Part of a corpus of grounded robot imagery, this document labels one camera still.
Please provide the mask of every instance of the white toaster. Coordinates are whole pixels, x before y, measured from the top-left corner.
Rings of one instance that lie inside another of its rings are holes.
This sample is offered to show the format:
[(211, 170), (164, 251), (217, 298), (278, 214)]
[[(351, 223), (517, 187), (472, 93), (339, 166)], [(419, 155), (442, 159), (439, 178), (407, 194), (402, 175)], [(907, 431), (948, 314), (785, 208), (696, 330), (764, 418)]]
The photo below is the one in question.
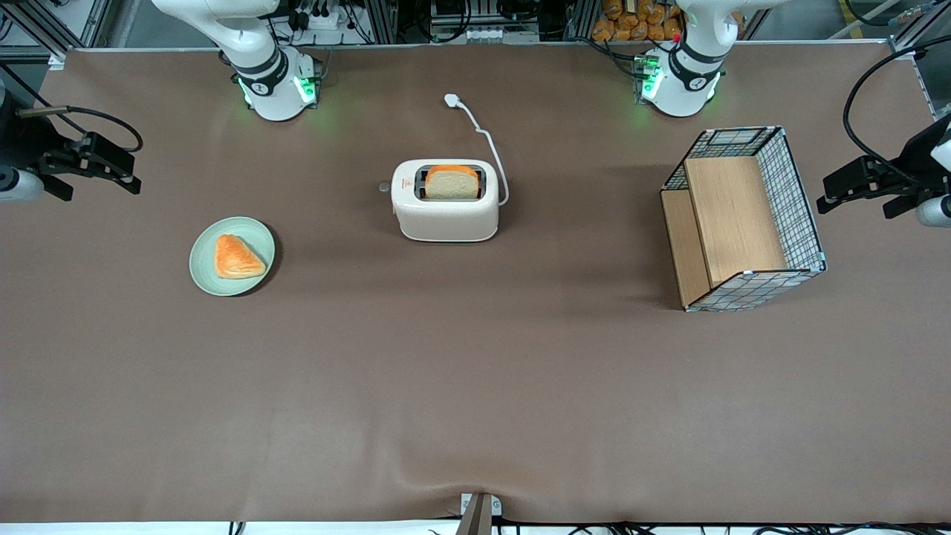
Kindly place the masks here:
[[(432, 166), (468, 166), (479, 175), (478, 199), (426, 199)], [(498, 178), (481, 160), (428, 159), (399, 164), (390, 185), (393, 212), (403, 234), (420, 242), (482, 242), (498, 230)]]

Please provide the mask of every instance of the green plate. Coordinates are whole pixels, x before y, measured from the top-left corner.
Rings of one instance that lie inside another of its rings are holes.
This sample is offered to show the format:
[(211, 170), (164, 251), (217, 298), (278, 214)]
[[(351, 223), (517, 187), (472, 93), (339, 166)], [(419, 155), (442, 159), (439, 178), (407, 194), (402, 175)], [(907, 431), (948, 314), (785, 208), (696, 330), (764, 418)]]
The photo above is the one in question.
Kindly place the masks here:
[[(267, 266), (264, 275), (250, 279), (223, 279), (215, 272), (215, 244), (218, 236), (234, 234), (241, 238)], [(258, 285), (274, 263), (274, 236), (257, 219), (229, 217), (202, 232), (188, 257), (188, 270), (195, 284), (211, 295), (238, 295)]]

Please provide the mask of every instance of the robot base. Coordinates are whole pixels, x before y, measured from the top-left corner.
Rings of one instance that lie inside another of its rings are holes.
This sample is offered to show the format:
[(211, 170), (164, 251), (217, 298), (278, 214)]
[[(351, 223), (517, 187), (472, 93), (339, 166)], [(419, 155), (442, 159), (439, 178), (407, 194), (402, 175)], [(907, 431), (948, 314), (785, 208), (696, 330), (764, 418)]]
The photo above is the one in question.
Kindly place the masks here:
[(646, 68), (648, 78), (636, 88), (640, 91), (640, 99), (673, 117), (689, 117), (703, 109), (704, 104), (713, 98), (716, 83), (720, 80), (719, 74), (708, 84), (700, 78), (706, 86), (689, 90), (673, 75), (670, 54), (666, 51), (658, 48), (647, 52), (645, 62), (652, 68)]
[(316, 108), (320, 95), (322, 63), (292, 47), (281, 50), (287, 54), (287, 75), (270, 95), (255, 94), (242, 84), (248, 107), (268, 121), (286, 121), (307, 108)]

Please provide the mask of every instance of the wooden panel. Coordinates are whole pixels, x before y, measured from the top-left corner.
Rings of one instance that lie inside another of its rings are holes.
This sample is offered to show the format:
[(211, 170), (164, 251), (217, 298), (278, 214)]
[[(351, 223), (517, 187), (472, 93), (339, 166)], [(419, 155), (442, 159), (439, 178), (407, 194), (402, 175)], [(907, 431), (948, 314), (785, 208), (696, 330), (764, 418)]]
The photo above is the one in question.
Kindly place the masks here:
[(692, 158), (684, 166), (710, 285), (748, 269), (785, 269), (756, 158)]
[(667, 220), (667, 234), (673, 253), (673, 267), (677, 272), (680, 302), (686, 307), (710, 291), (707, 262), (700, 248), (700, 234), (693, 215), (693, 203), (686, 189), (660, 192)]

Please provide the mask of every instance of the pastry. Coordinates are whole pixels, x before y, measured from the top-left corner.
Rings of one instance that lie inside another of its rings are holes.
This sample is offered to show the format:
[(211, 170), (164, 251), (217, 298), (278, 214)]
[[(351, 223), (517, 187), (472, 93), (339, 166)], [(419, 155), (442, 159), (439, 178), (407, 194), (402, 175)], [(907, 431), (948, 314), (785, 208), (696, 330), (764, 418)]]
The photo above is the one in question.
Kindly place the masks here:
[(592, 39), (599, 43), (611, 41), (611, 28), (608, 27), (610, 22), (611, 21), (604, 19), (595, 22), (594, 30), (592, 30)]
[(467, 166), (432, 166), (426, 173), (427, 199), (477, 199), (478, 173)]
[(624, 14), (624, 5), (621, 0), (604, 0), (601, 2), (601, 9), (611, 20), (617, 20), (618, 17)]
[(215, 272), (223, 279), (260, 277), (267, 266), (234, 234), (222, 234), (215, 243)]
[(664, 23), (664, 38), (668, 41), (673, 39), (674, 35), (679, 35), (681, 32), (680, 23), (677, 22), (677, 19), (668, 19), (668, 21)]
[(633, 30), (637, 28), (637, 24), (640, 23), (637, 20), (637, 15), (633, 13), (625, 13), (621, 15), (621, 18), (617, 19), (617, 27), (619, 30)]
[(648, 23), (641, 21), (636, 28), (631, 30), (631, 41), (643, 41), (648, 36)]
[(648, 39), (651, 41), (663, 41), (664, 40), (664, 29), (659, 25), (651, 24), (648, 26)]
[(664, 13), (667, 10), (664, 6), (654, 5), (654, 11), (652, 11), (647, 18), (648, 24), (660, 24), (664, 21)]
[(660, 8), (657, 4), (654, 4), (652, 0), (637, 1), (637, 18), (642, 21), (648, 20), (648, 17), (658, 10), (660, 10)]

